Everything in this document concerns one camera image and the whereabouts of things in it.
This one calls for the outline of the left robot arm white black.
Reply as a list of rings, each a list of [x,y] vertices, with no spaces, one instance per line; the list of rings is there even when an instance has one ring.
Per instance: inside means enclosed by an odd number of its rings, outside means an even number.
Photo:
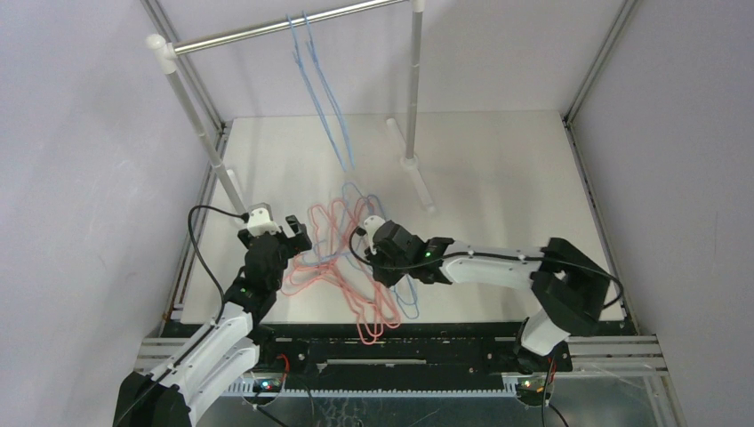
[[[115,426],[194,426],[238,377],[276,364],[278,348],[261,321],[277,301],[288,262],[312,243],[294,215],[285,219],[291,235],[264,207],[243,218],[246,225],[238,236],[246,248],[245,263],[222,296],[218,316],[148,373],[125,377]]]

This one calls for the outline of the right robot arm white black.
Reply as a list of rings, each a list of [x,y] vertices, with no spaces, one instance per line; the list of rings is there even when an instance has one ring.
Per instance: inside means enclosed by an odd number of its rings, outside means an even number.
[[[453,238],[423,240],[393,221],[373,215],[356,228],[367,248],[357,259],[373,279],[392,287],[404,277],[424,284],[482,284],[529,291],[539,310],[519,328],[509,358],[522,375],[548,372],[556,348],[571,336],[592,336],[607,292],[617,280],[564,238],[533,252],[472,246]]]

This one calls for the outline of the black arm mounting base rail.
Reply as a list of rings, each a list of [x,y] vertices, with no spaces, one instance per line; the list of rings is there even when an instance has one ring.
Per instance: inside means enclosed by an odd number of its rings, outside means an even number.
[[[636,336],[572,337],[547,356],[525,350],[513,322],[408,324],[363,343],[347,324],[273,324],[251,374],[288,375],[290,388],[316,392],[439,394],[501,391],[507,377],[619,374],[651,341]]]

